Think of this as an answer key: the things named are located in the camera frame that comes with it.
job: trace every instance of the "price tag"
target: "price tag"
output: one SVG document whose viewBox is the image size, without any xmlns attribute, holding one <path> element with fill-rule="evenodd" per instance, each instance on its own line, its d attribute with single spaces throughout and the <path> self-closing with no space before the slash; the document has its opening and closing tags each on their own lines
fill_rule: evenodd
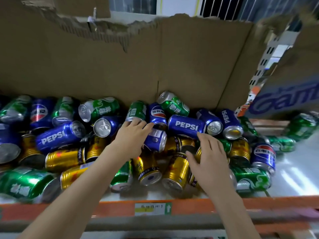
<svg viewBox="0 0 319 239">
<path fill-rule="evenodd" d="M 136 203 L 135 215 L 170 215 L 172 203 Z"/>
</svg>

